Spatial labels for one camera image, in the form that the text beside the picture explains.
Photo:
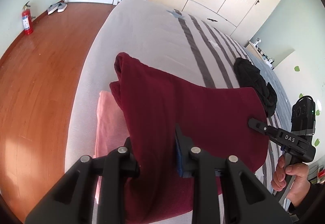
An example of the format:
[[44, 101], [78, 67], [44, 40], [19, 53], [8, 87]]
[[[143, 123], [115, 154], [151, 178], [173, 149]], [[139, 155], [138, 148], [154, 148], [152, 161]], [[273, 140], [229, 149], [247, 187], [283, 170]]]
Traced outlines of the right forearm black sleeve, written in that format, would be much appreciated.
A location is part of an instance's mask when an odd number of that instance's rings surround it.
[[324, 184], [311, 184], [299, 206], [291, 203], [288, 213], [293, 223], [324, 223]]

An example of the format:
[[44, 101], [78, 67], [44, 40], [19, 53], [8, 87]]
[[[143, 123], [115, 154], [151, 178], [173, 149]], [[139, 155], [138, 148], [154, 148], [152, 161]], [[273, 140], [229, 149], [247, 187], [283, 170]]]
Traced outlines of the person's right hand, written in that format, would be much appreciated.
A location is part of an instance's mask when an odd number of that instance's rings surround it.
[[280, 192], [285, 187], [290, 187], [287, 198], [293, 206], [297, 207], [301, 204], [307, 193], [309, 192], [311, 183], [307, 180], [309, 167], [307, 164], [298, 163], [293, 165], [285, 165], [285, 156], [282, 155], [278, 159], [275, 172], [271, 181], [272, 188]]

